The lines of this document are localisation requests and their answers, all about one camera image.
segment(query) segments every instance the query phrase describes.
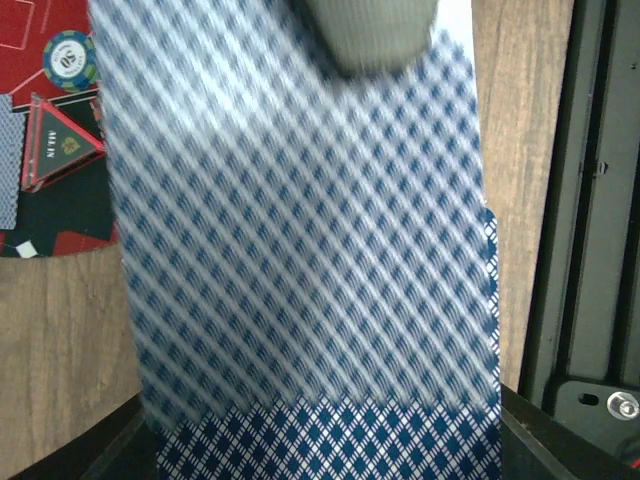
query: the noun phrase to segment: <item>gray object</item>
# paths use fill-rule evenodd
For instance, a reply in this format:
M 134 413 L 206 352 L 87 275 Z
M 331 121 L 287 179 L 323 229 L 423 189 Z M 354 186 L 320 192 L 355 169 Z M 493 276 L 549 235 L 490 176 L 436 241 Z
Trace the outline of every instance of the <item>gray object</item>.
M 24 115 L 11 111 L 11 95 L 0 95 L 0 230 L 16 226 Z
M 438 0 L 307 0 L 349 73 L 405 66 L 431 43 Z
M 615 392 L 607 400 L 607 409 L 618 420 L 633 420 L 640 415 L 640 405 L 633 395 Z

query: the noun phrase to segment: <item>metal screw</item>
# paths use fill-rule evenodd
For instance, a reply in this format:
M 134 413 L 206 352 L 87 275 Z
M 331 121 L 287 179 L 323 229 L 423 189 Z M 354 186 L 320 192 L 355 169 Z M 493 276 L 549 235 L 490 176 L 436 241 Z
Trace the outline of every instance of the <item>metal screw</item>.
M 640 404 L 627 392 L 615 392 L 607 400 L 607 410 L 618 420 L 633 420 L 640 416 Z

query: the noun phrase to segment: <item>casino chip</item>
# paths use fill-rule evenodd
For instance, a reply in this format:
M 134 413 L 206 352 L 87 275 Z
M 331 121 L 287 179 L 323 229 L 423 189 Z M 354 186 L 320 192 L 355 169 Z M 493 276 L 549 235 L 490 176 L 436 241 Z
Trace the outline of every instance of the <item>casino chip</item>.
M 57 34 L 44 47 L 44 73 L 67 92 L 89 88 L 98 79 L 96 49 L 91 38 L 75 30 Z

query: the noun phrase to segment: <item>wooden table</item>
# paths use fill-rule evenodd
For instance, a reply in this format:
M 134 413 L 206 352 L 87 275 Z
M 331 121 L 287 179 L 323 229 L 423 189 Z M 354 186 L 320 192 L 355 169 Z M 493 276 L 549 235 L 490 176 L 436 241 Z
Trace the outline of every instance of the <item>wooden table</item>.
M 503 381 L 517 386 L 572 0 L 474 0 L 489 206 L 498 217 Z M 118 247 L 0 261 L 0 478 L 135 395 Z

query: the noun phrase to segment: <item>green poker chip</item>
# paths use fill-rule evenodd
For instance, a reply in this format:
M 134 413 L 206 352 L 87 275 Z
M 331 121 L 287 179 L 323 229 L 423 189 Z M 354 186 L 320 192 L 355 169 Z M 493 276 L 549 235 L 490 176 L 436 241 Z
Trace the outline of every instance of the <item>green poker chip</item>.
M 51 83 L 70 93 L 88 89 L 99 78 L 93 41 L 76 30 L 65 30 L 49 40 L 43 61 Z

